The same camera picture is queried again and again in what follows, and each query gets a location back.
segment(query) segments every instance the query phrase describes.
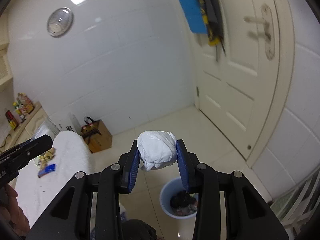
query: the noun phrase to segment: metal screw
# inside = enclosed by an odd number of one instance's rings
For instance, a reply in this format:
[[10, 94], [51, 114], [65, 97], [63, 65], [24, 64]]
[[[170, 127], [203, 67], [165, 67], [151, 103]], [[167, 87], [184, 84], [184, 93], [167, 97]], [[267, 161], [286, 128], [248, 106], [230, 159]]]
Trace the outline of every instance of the metal screw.
[[121, 166], [120, 166], [120, 164], [118, 164], [118, 163], [115, 163], [115, 164], [113, 164], [112, 166], [111, 166], [111, 169], [113, 170], [113, 171], [117, 171], [117, 170], [119, 170], [121, 168]]
[[204, 170], [206, 167], [207, 167], [207, 165], [205, 165], [204, 163], [199, 163], [199, 164], [197, 165], [197, 168], [198, 168], [199, 170]]
[[237, 178], [241, 178], [242, 177], [242, 172], [241, 171], [234, 171], [233, 175]]
[[84, 173], [82, 172], [82, 171], [78, 171], [77, 173], [76, 173], [76, 178], [77, 179], [81, 179], [81, 178], [83, 178], [84, 177]]

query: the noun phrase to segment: crumpled white tissue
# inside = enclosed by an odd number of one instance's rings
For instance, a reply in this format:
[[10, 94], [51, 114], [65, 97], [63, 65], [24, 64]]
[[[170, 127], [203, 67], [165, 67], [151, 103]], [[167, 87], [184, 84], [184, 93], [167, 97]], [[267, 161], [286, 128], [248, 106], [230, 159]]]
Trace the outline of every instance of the crumpled white tissue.
[[145, 131], [137, 139], [142, 170], [158, 170], [177, 161], [176, 138], [173, 133]]

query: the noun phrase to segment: light blue bucket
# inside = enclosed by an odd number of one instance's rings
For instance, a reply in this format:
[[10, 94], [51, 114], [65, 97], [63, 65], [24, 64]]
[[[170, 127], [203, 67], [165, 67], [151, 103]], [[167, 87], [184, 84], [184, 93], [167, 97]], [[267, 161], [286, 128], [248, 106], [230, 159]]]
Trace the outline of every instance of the light blue bucket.
[[196, 216], [196, 212], [188, 215], [188, 216], [177, 216], [174, 214], [171, 206], [170, 206], [170, 199], [174, 195], [176, 195], [179, 191], [185, 190], [185, 188], [182, 185], [181, 178], [175, 178], [173, 180], [170, 180], [167, 184], [165, 184], [160, 192], [160, 206], [162, 210], [170, 217], [176, 218], [176, 219], [188, 219], [191, 217]]

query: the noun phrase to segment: bag handle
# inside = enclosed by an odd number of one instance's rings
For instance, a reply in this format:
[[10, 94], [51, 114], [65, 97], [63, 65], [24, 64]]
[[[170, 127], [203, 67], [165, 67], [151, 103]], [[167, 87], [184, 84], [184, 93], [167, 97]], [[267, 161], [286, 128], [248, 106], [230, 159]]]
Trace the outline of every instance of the bag handle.
[[89, 119], [91, 122], [95, 122], [91, 117], [86, 116], [85, 118]]

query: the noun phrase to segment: door frame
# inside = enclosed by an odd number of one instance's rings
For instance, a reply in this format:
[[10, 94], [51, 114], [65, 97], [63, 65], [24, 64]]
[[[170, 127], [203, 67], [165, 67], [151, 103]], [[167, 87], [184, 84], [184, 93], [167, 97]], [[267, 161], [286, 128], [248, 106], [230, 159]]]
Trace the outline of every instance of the door frame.
[[[172, 0], [174, 9], [177, 13], [179, 25], [182, 30], [185, 44], [187, 44], [189, 60], [192, 66], [193, 87], [194, 87], [194, 103], [197, 109], [200, 109], [199, 97], [197, 96], [197, 84], [199, 83], [197, 65], [201, 63], [201, 46], [198, 34], [191, 33], [187, 20], [184, 16], [179, 0]], [[263, 149], [266, 147], [271, 138], [282, 111], [285, 106], [287, 95], [289, 92], [291, 77], [294, 63], [294, 28], [291, 9], [288, 0], [274, 0], [277, 10], [279, 39], [280, 39], [280, 54], [279, 68], [276, 81], [276, 88], [267, 115], [266, 121], [262, 127], [256, 144], [252, 147], [252, 151], [246, 160], [247, 165], [251, 168], [259, 158]]]

